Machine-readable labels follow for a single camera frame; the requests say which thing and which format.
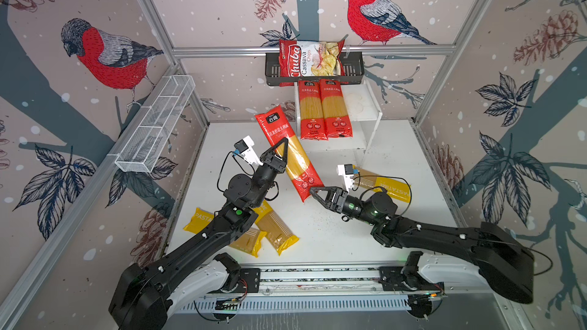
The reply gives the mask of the red spaghetti bag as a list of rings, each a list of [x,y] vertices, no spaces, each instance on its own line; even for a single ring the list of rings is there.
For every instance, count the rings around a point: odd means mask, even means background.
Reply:
[[[276,106],[266,113],[257,114],[255,119],[270,146],[276,145],[284,137],[289,138],[286,172],[301,201],[305,202],[310,197],[311,187],[324,186],[324,184],[287,120],[283,109]]]
[[[328,137],[319,83],[300,81],[298,83],[298,96],[301,114],[301,138],[304,140],[326,141]]]
[[[321,79],[319,91],[327,137],[352,138],[352,123],[350,122],[340,82],[333,79]]]

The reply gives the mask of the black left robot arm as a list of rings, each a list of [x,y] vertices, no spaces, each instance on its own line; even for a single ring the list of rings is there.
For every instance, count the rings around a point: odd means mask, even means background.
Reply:
[[[244,235],[258,217],[275,178],[287,166],[288,139],[283,138],[258,159],[252,176],[237,174],[223,191],[226,202],[202,232],[178,249],[145,266],[132,264],[121,274],[109,313],[120,329],[161,329],[180,284],[219,250]]]

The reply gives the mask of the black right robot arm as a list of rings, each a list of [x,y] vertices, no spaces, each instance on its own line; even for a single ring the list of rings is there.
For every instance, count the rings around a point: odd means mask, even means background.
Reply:
[[[533,302],[534,256],[495,224],[454,228],[417,222],[398,215],[397,205],[382,191],[361,200],[337,186],[315,186],[310,195],[325,209],[370,225],[370,235],[386,248],[419,248],[459,258],[478,267],[489,287],[505,299]]]

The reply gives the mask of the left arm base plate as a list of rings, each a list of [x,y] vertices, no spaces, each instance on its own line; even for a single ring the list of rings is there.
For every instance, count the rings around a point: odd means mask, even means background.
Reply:
[[[223,266],[221,272],[228,275],[217,293],[258,293],[261,283],[259,268],[243,268],[227,253],[218,254],[214,260]]]

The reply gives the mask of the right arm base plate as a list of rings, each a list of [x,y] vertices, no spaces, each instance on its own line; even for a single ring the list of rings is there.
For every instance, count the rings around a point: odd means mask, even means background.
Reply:
[[[444,293],[444,283],[433,283],[419,273],[419,261],[422,251],[412,251],[403,267],[379,267],[379,283],[385,292],[417,292],[427,291]]]

